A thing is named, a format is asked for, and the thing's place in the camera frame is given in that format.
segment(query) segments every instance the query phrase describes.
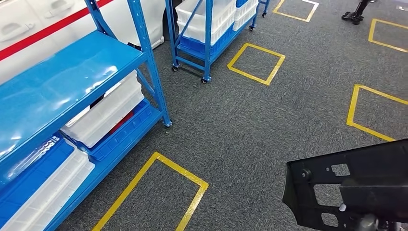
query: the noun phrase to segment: white car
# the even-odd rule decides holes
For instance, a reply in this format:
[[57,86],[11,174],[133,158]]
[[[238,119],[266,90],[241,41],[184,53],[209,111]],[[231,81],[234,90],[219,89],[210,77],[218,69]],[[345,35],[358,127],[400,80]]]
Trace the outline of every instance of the white car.
[[[140,1],[155,48],[164,42],[163,30],[168,34],[166,2]],[[174,7],[179,3],[181,0],[173,0]],[[99,0],[98,4],[116,37],[140,46],[128,2]],[[84,0],[0,0],[0,84],[95,30],[91,15],[86,13]],[[51,34],[36,41],[47,32]]]

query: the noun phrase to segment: red stripe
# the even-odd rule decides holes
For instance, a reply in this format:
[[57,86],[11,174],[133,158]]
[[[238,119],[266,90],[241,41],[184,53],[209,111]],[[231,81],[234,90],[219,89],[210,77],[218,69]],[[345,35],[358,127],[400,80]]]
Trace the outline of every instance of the red stripe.
[[[97,3],[99,5],[99,7],[102,7],[108,3],[110,3],[113,0],[99,0]],[[17,53],[19,51],[21,51],[22,49],[30,46],[31,44],[34,44],[38,41],[40,41],[41,39],[47,37],[48,35],[54,33],[55,31],[58,31],[62,28],[64,28],[65,26],[75,22],[76,20],[82,18],[83,16],[87,15],[89,13],[87,8],[84,8],[66,18],[64,18],[63,20],[60,20],[54,24],[52,24],[49,27],[46,27],[44,29],[42,29],[41,31],[28,36],[27,38],[3,49],[0,51],[0,61],[9,57],[10,55]]]

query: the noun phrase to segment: car door handle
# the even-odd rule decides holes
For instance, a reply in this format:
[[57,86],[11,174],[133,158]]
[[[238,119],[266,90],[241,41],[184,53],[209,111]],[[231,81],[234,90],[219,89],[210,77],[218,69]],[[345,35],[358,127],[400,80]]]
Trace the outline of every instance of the car door handle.
[[0,42],[8,41],[25,34],[34,27],[34,23],[8,23],[0,29]]
[[67,10],[71,9],[74,6],[74,1],[72,0],[56,0],[51,3],[50,11],[46,12],[44,17],[45,18],[52,18],[56,17],[61,13],[66,12]]

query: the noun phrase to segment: red object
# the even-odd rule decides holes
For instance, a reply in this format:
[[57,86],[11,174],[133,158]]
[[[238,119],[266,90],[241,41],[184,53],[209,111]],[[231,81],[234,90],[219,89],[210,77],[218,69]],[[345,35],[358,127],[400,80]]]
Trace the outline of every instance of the red object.
[[[99,0],[97,1],[98,6],[102,7],[110,2],[112,2],[113,0]],[[38,41],[40,41],[41,39],[47,37],[48,35],[66,27],[67,25],[75,22],[76,20],[84,17],[85,15],[89,14],[89,11],[87,8],[84,8],[66,18],[64,18],[63,20],[60,20],[54,24],[52,24],[49,27],[46,27],[44,29],[42,29],[41,31],[28,36],[27,38],[9,46],[6,47],[5,49],[0,51],[0,61],[11,56],[14,53],[17,53],[19,51],[21,51],[22,49],[30,46],[31,44],[34,44]]]
[[123,119],[121,121],[119,121],[119,123],[117,123],[115,125],[115,127],[113,127],[108,134],[112,135],[116,130],[118,130],[124,123],[126,123],[126,121],[128,121],[130,118],[132,118],[132,116],[134,115],[133,111],[130,111],[125,117],[123,117]]

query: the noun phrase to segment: blue metal frame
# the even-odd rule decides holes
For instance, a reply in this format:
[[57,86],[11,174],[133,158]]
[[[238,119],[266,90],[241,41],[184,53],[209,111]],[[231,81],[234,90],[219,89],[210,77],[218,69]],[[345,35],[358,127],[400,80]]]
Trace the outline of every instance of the blue metal frame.
[[[118,141],[116,147],[105,159],[94,162],[94,170],[47,226],[47,231],[55,230],[158,121],[162,120],[167,127],[172,125],[140,0],[127,1],[142,51],[119,42],[104,21],[96,1],[85,0],[97,31],[0,86],[0,102],[4,106],[0,111],[3,135],[0,152],[6,150],[6,154],[0,157],[0,163],[11,155],[30,153],[133,70],[137,71],[140,81],[157,102],[158,108],[155,108],[147,99],[143,100],[143,110],[135,112],[129,121],[110,135],[110,140]],[[152,84],[138,69],[142,63],[147,64]],[[39,112],[39,108],[43,108],[44,114]],[[145,120],[138,121],[138,116],[144,116]],[[15,131],[21,132],[19,139],[15,138]],[[96,145],[108,145],[108,141],[101,140]]]
[[[210,49],[211,49],[211,21],[212,21],[212,8],[213,8],[213,0],[206,0],[206,5],[205,5],[205,55],[202,55],[198,52],[190,51],[183,49],[180,46],[180,38],[183,36],[184,32],[186,31],[191,19],[194,17],[197,8],[201,4],[202,0],[199,0],[197,5],[195,6],[194,10],[191,13],[190,18],[188,19],[186,25],[184,26],[184,29],[182,32],[177,35],[176,34],[176,25],[174,21],[174,14],[173,14],[173,2],[172,0],[166,0],[166,11],[167,11],[167,21],[168,21],[168,28],[169,28],[169,33],[170,33],[170,45],[171,45],[171,51],[172,51],[172,56],[173,56],[173,67],[178,68],[180,66],[179,61],[182,61],[185,64],[188,64],[190,66],[193,66],[199,70],[204,71],[204,75],[202,77],[202,80],[205,82],[208,82],[211,80],[210,77],[210,67],[211,64],[217,59],[217,57],[220,56],[220,54],[231,44],[231,42],[237,37],[237,35],[242,31],[242,29],[248,24],[245,23],[244,26],[242,26],[239,30],[235,31],[231,38],[228,40],[228,42],[224,43],[219,49],[216,54],[210,55]],[[253,28],[256,27],[256,16],[258,14],[258,8],[259,4],[256,7],[256,14],[248,20],[252,20],[252,24],[250,25],[250,29],[252,30]],[[204,66],[196,64],[192,61],[189,61],[183,57],[179,56],[179,51],[182,51],[186,54],[189,54],[191,56],[194,56],[196,58],[199,58],[204,61]]]

